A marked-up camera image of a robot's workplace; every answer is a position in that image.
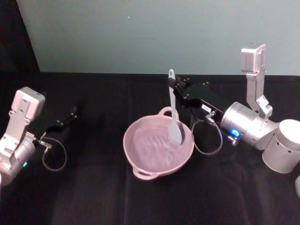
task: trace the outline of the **cable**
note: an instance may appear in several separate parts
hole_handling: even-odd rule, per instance
[[[65,166],[66,166],[66,164],[67,164],[67,151],[66,151],[66,148],[64,147],[64,145],[63,145],[60,141],[58,141],[58,140],[56,140],[56,139],[54,139],[54,138],[51,138],[51,137],[43,137],[43,139],[52,140],[52,141],[55,141],[55,142],[57,142],[58,144],[60,144],[61,147],[63,148],[64,154],[65,154],[65,162],[64,162],[64,164],[63,164],[60,168],[58,168],[58,169],[52,169],[52,168],[48,167],[48,166],[46,165],[46,163],[45,163],[45,156],[46,156],[46,153],[47,153],[47,151],[48,151],[48,148],[46,148],[45,151],[44,151],[44,153],[43,153],[43,157],[42,157],[42,162],[43,162],[44,167],[45,167],[47,170],[52,171],[52,172],[58,172],[58,171],[62,170],[63,168],[65,168]]]
[[[219,145],[219,147],[218,147],[215,151],[213,151],[213,152],[204,152],[204,151],[201,151],[201,150],[198,148],[198,146],[196,145],[196,143],[195,143],[194,134],[193,134],[193,133],[194,133],[194,128],[195,128],[196,124],[197,124],[197,123],[200,123],[200,122],[205,123],[204,120],[198,120],[198,121],[196,121],[196,122],[193,124],[193,126],[192,126],[192,140],[193,140],[194,146],[196,147],[196,149],[198,150],[198,152],[200,152],[201,154],[204,154],[204,155],[206,155],[206,156],[214,155],[214,154],[216,154],[217,152],[219,152],[219,151],[221,150],[222,146],[223,146],[223,136],[222,136],[221,130],[220,130],[220,128],[217,126],[217,124],[216,124],[215,122],[213,122],[213,123],[208,123],[208,124],[211,124],[211,125],[213,125],[213,126],[215,126],[215,127],[217,128],[217,131],[218,131],[218,133],[219,133],[219,135],[220,135],[220,145]]]

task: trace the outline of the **bowl handle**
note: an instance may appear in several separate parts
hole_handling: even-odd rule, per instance
[[[162,108],[162,109],[159,111],[158,115],[164,115],[166,112],[172,112],[172,108],[171,108],[170,106],[167,106],[167,107],[165,107],[165,108]],[[176,110],[176,119],[179,120],[179,115],[178,115],[177,110]]]
[[[153,180],[158,177],[157,173],[148,174],[144,171],[141,171],[140,169],[138,169],[136,167],[132,168],[132,172],[137,178],[142,179],[142,180]]]

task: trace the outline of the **white spatula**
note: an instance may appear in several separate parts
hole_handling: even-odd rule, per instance
[[[175,80],[174,70],[169,70],[169,78],[173,78]],[[182,133],[176,121],[176,98],[173,94],[173,88],[169,87],[170,92],[170,101],[171,101],[171,109],[172,109],[172,123],[169,125],[169,140],[174,145],[181,145],[182,143]]]

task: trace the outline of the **black fabric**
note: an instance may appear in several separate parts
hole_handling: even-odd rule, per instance
[[[46,171],[43,149],[1,190],[0,224],[108,225],[297,225],[300,199],[290,174],[264,165],[261,152],[244,142],[225,141],[213,157],[196,150],[176,173],[153,181],[132,174],[122,139],[142,116],[169,105],[166,75],[11,74],[0,76],[0,132],[8,122],[15,91],[29,86],[47,92],[44,113],[61,118],[82,103],[78,121],[57,137],[68,151],[67,167]],[[232,102],[246,104],[244,76],[195,76]],[[272,120],[300,120],[300,78],[267,76],[265,96]],[[189,125],[190,111],[177,107]]]
[[[0,0],[0,24],[0,72],[39,72],[15,0]]]

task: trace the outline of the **coiled cable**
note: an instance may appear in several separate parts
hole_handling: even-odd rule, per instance
[[[48,139],[48,140],[55,141],[55,142],[57,142],[57,143],[63,148],[64,154],[65,154],[65,161],[64,161],[63,165],[62,165],[60,168],[58,168],[58,169],[52,169],[52,168],[50,168],[49,166],[47,166],[47,164],[45,163],[45,156],[46,156],[46,153],[47,153],[48,150],[49,150],[48,148],[45,149],[45,151],[44,151],[44,153],[43,153],[43,157],[42,157],[43,165],[44,165],[44,167],[45,167],[47,170],[49,170],[49,171],[51,171],[51,172],[58,172],[58,171],[61,171],[63,168],[65,168],[65,166],[66,166],[66,164],[67,164],[67,150],[66,150],[65,146],[64,146],[60,141],[58,141],[58,140],[56,140],[56,139],[54,139],[54,138],[51,138],[51,137],[45,137],[45,136],[43,136],[43,139]]]
[[[211,112],[210,114],[208,114],[205,118],[207,118],[207,121],[205,121],[205,120],[200,120],[200,119],[198,119],[197,117],[195,117],[196,119],[197,119],[197,121],[193,124],[193,126],[192,126],[192,140],[193,140],[193,143],[194,143],[194,146],[195,146],[195,148],[198,150],[198,152],[200,152],[201,154],[204,154],[204,155],[206,155],[206,156],[211,156],[211,155],[214,155],[214,154],[216,154],[216,153],[218,153],[220,150],[221,150],[221,148],[222,148],[222,146],[223,146],[223,136],[222,136],[222,132],[221,132],[221,130],[220,130],[220,128],[218,127],[218,125],[215,123],[215,121],[212,119],[212,117],[214,116],[215,114],[214,114],[214,112]],[[214,127],[216,127],[217,128],[217,131],[218,131],[218,133],[219,133],[219,135],[220,135],[220,145],[219,145],[219,147],[215,150],[215,151],[213,151],[213,152],[204,152],[204,151],[201,151],[201,149],[197,146],[197,144],[196,144],[196,142],[195,142],[195,139],[194,139],[194,128],[195,128],[195,126],[198,124],[198,123],[205,123],[205,122],[207,122],[208,124],[211,124],[211,125],[213,125]]]

